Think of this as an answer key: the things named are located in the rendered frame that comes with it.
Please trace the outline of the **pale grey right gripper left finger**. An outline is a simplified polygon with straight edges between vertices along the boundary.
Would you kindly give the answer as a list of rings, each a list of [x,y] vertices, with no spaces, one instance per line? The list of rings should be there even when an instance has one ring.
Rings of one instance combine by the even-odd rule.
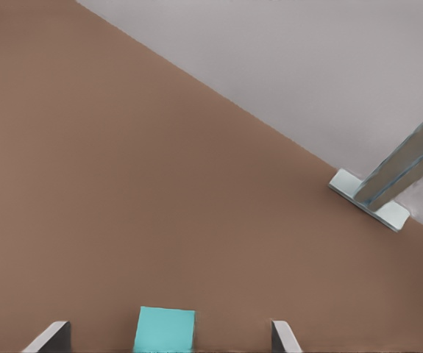
[[[71,323],[53,322],[21,353],[71,353]]]

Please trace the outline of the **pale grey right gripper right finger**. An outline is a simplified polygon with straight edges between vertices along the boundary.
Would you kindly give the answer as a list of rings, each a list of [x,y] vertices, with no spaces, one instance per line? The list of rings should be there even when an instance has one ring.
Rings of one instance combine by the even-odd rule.
[[[287,321],[271,321],[271,352],[302,353],[302,348]]]

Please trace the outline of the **blue cube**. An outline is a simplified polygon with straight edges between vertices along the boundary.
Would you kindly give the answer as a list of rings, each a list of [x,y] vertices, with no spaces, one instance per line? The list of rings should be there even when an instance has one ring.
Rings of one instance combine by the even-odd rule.
[[[141,306],[133,353],[192,353],[195,310]]]

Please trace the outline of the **silver frame post with foot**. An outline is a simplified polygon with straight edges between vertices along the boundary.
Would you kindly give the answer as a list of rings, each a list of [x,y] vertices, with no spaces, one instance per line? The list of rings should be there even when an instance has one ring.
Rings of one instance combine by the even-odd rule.
[[[341,168],[328,187],[398,232],[410,217],[410,212],[394,200],[422,177],[423,122],[364,180]]]

